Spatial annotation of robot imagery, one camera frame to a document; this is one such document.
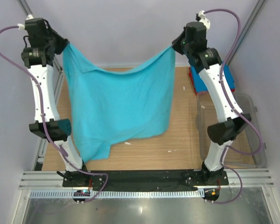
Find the cyan t shirt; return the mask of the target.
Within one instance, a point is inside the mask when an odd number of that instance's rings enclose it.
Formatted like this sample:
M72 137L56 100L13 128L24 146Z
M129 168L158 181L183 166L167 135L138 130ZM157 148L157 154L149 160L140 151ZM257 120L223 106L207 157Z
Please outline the cyan t shirt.
M83 161L107 159L111 146L165 133L175 81L175 51L165 48L123 72L94 65L74 45L63 51L73 138Z

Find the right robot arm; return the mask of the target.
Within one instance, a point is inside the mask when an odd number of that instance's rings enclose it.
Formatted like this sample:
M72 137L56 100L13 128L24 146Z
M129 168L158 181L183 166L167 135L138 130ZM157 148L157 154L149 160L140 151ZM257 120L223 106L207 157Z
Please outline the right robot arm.
M218 51L207 47L206 33L202 22L189 22L172 42L172 47L187 57L206 85L216 110L218 122L207 128L210 148L201 168L202 181L211 185L223 174L224 151L251 121L251 116L243 113L229 87L222 88L226 78L220 71L224 66Z

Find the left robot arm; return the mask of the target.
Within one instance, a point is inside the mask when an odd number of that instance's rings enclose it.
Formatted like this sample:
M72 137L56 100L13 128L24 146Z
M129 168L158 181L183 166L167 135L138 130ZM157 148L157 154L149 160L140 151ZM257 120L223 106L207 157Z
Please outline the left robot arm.
M53 87L54 57L62 53L68 40L53 30L44 18L28 15L24 25L19 27L28 33L23 38L25 48L21 58L32 75L35 100L35 121L29 124L29 130L58 148L65 164L65 172L58 172L63 186L84 187L91 177L72 142L70 120L59 116Z

